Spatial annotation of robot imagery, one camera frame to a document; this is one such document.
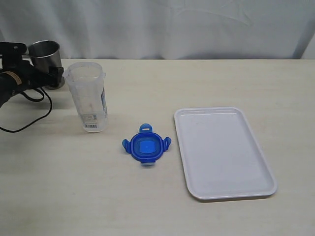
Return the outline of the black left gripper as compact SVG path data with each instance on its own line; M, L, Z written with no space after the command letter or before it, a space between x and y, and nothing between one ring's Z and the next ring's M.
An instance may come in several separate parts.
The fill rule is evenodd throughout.
M49 72L34 68L23 55L28 55L28 48L24 43L1 42L0 70L1 85L36 85L63 86L63 67L49 67Z

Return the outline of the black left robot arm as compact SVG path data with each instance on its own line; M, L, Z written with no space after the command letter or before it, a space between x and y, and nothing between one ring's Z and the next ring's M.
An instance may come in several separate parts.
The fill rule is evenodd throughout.
M27 90L59 89L64 85L60 45L42 40L29 46L0 43L0 104Z

